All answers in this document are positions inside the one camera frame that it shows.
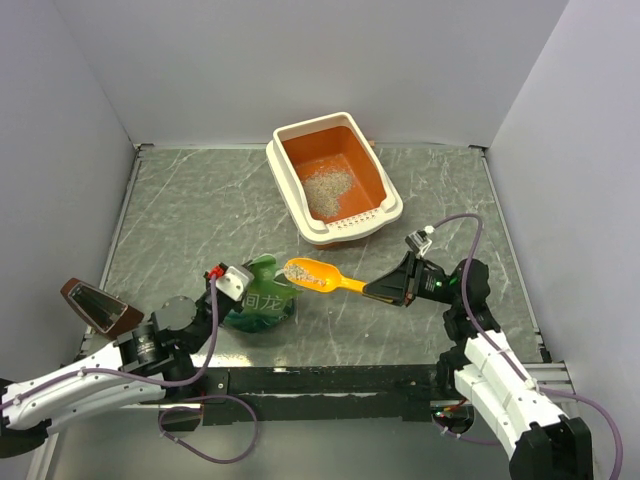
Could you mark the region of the yellow plastic litter scoop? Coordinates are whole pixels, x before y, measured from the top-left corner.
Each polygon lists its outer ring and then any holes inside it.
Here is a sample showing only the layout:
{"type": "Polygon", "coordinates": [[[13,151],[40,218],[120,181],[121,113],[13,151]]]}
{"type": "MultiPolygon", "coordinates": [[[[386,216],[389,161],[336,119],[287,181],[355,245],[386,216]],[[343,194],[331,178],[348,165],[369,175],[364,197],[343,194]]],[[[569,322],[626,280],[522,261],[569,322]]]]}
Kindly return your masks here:
{"type": "Polygon", "coordinates": [[[366,283],[343,276],[332,264],[310,258],[293,258],[286,262],[283,273],[295,285],[323,294],[344,289],[362,294],[366,283]]]}

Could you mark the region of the green cat litter bag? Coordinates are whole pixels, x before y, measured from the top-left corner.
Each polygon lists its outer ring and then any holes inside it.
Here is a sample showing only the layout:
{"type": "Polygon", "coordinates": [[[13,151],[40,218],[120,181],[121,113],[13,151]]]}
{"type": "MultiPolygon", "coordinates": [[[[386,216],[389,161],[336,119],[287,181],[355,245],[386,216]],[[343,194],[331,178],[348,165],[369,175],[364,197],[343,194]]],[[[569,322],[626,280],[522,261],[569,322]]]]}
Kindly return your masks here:
{"type": "Polygon", "coordinates": [[[223,325],[243,333],[260,333],[293,316],[302,290],[286,278],[276,257],[263,254],[246,267],[254,280],[240,311],[232,310],[223,325]]]}

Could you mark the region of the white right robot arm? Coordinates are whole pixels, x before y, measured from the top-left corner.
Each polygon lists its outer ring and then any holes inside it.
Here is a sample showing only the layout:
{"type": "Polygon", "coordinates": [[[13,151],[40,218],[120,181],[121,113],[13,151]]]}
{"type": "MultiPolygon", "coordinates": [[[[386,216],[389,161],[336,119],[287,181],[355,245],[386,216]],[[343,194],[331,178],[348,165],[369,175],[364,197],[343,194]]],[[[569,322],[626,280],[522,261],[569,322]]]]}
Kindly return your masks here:
{"type": "Polygon", "coordinates": [[[486,264],[463,260],[446,274],[409,252],[363,293],[395,306],[417,298],[448,305],[443,320],[455,345],[436,364],[438,390],[471,402],[504,448],[511,478],[593,478],[591,432],[544,394],[510,348],[486,302],[486,264]]]}

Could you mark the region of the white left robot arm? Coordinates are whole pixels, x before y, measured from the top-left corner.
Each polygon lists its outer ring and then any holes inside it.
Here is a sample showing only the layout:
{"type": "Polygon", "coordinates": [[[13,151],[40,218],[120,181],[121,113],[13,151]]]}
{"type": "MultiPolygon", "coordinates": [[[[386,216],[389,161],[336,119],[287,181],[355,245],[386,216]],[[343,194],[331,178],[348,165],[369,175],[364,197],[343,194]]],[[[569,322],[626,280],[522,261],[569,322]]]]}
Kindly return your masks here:
{"type": "Polygon", "coordinates": [[[1,455],[40,447],[70,422],[105,410],[194,396],[204,367],[193,354],[215,346],[218,326],[240,296],[173,297],[150,319],[84,359],[39,378],[1,383],[1,455]]]}

